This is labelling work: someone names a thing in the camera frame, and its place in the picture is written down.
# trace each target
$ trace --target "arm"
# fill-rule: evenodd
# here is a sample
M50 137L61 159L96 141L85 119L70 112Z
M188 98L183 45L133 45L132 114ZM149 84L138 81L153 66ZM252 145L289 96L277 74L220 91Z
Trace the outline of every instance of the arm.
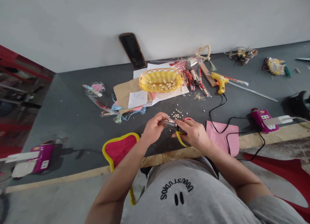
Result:
M175 122L187 132L180 135L182 140L190 143L213 161L218 171L244 203L247 204L256 197L272 196L267 186L253 172L209 139L202 124L191 120Z
M128 152L100 189L85 223L120 223L124 200L140 168L148 147L158 140L165 125L166 114L160 112L148 121L143 135Z

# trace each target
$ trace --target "gray t-shirt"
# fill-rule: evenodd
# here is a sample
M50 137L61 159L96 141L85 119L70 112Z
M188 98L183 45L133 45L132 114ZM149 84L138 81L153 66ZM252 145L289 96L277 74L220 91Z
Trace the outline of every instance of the gray t-shirt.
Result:
M128 223L306 223L285 201L263 196L244 204L215 178L210 163L182 159L153 167Z

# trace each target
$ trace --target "hand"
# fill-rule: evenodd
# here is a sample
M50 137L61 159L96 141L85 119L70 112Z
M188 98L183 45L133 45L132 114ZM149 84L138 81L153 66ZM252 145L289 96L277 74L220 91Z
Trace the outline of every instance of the hand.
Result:
M166 123L162 122L162 120L168 120L167 116L167 114L159 112L146 124L141 136L141 140L145 141L148 146L159 139L161 132L167 125Z
M212 141L209 139L204 126L196 121L185 120L174 120L178 126L187 132L187 134L180 134L180 138L188 142L191 146L196 149L203 151L206 147L210 146ZM176 133L172 135L173 138L177 138Z

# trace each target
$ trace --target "pliers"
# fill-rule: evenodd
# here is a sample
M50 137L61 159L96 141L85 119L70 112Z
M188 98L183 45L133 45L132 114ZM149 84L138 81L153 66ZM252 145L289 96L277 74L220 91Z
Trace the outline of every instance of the pliers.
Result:
M164 122L164 123L166 123L166 124L168 124L168 125L171 125L171 126L175 127L175 128L177 129L175 133L176 133L176 135L177 135L177 137L178 137L178 140L179 140L179 142L181 143L181 145L184 146L184 147L189 147L190 145L186 145L186 144L182 141L182 139L181 139L181 137L180 137L180 134L186 134L186 132L185 132L185 133L184 133L184 132L181 132L181 131L180 131L180 127L178 126L178 124L175 123L174 120L172 120L171 118L169 118L169 117L167 117L167 118L168 118L168 121L162 121L162 122ZM185 117L185 118L182 120L182 122L184 122L185 120L192 120L192 121L193 121L192 118L190 118L190 117Z

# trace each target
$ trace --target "yellow trim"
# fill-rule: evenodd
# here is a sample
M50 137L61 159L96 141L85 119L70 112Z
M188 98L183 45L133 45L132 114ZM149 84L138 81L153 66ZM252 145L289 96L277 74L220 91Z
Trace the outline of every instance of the yellow trim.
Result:
M180 134L184 134L184 133L181 133L180 131L176 131L175 133L177 134L178 140L179 140L179 142L181 143L182 146L190 147L190 145L185 145L185 143L182 141L182 139L180 137Z
M108 161L108 163L110 164L110 169L111 169L111 172L114 171L114 162L113 162L113 159L111 159L111 157L106 153L106 146L109 144L109 143L112 143L112 142L118 142L118 141L121 141L129 136L135 136L136 137L136 140L137 142L140 140L140 137L139 135L137 135L136 133L128 133L128 134L125 134L121 137L117 137L117 138L113 138L113 139L110 139L108 140L102 147L102 153L103 153L103 156L106 158L106 160ZM132 206L134 206L136 204L136 198L135 198L135 195L133 193L133 188L132 186L130 187L129 189L129 196L130 196L130 203Z

